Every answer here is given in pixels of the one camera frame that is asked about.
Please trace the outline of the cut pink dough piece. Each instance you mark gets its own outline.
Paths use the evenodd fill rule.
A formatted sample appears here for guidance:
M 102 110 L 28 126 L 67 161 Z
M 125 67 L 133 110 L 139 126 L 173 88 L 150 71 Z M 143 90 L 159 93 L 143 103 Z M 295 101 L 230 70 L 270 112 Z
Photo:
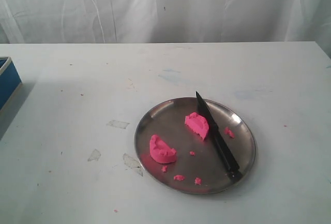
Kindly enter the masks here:
M 187 125 L 195 134 L 198 134 L 202 140 L 205 140 L 209 132 L 209 125 L 205 117 L 193 112 L 185 116 L 185 125 Z

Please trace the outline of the black knife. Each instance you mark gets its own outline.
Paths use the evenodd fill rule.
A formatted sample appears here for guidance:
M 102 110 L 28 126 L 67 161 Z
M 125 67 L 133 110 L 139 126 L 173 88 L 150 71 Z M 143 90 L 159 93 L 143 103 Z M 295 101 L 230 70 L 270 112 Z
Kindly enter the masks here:
M 215 122 L 207 103 L 198 92 L 196 92 L 195 95 L 198 102 L 199 112 L 207 120 L 209 125 L 209 136 L 212 139 L 218 156 L 223 162 L 223 165 L 228 173 L 228 177 L 233 181 L 241 179 L 243 176 L 239 171 L 239 164 L 220 134 L 219 127 Z

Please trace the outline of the round steel plate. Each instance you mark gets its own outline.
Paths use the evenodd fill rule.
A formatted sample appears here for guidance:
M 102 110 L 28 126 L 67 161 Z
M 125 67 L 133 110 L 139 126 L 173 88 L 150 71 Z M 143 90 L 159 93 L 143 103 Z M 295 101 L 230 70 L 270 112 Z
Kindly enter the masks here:
M 134 144 L 142 167 L 158 182 L 169 188 L 195 195 L 219 193 L 241 182 L 253 167 L 256 143 L 247 124 L 228 107 L 211 101 L 205 101 L 219 127 L 219 132 L 239 164 L 242 178 L 231 180 L 221 161 L 210 136 L 202 140 L 187 125 L 185 116 L 198 112 L 198 102 L 194 97 L 175 98 L 162 102 L 150 109 L 140 120 Z M 224 133 L 229 127 L 235 134 L 232 139 Z M 170 148 L 177 151 L 176 162 L 160 164 L 149 153 L 149 141 L 152 135 L 158 135 Z M 167 166 L 167 172 L 161 168 Z M 183 181 L 175 181 L 175 175 L 183 175 Z M 199 177 L 201 185 L 194 180 Z

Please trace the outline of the pink crumb bottom middle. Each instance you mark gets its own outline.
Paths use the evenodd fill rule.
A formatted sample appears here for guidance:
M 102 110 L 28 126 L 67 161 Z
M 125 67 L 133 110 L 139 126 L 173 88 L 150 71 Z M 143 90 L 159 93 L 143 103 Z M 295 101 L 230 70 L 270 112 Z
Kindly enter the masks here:
M 185 179 L 185 177 L 184 177 L 183 175 L 178 174 L 178 175 L 175 175 L 175 176 L 173 177 L 173 179 L 174 179 L 175 181 L 183 181 L 183 180 Z

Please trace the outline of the pink crumb bottom right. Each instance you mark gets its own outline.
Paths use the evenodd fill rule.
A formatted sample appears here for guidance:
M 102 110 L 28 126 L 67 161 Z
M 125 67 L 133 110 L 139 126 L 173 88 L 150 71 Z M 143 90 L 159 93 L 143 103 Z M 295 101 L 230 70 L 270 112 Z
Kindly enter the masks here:
M 194 183 L 195 183 L 196 185 L 201 185 L 202 180 L 201 180 L 199 177 L 196 177 L 195 180 L 194 180 Z

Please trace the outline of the blue sand box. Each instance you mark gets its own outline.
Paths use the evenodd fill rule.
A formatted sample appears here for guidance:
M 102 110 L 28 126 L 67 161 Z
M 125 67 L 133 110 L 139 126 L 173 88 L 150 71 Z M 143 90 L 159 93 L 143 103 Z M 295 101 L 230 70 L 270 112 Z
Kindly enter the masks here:
M 21 78 L 10 56 L 1 57 L 1 110 L 22 84 Z

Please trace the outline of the white backdrop sheet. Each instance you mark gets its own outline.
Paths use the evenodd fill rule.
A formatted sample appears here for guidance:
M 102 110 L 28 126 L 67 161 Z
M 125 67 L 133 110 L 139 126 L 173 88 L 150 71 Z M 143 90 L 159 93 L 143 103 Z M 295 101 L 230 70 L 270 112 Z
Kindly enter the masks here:
M 330 41 L 330 0 L 1 0 L 9 43 Z

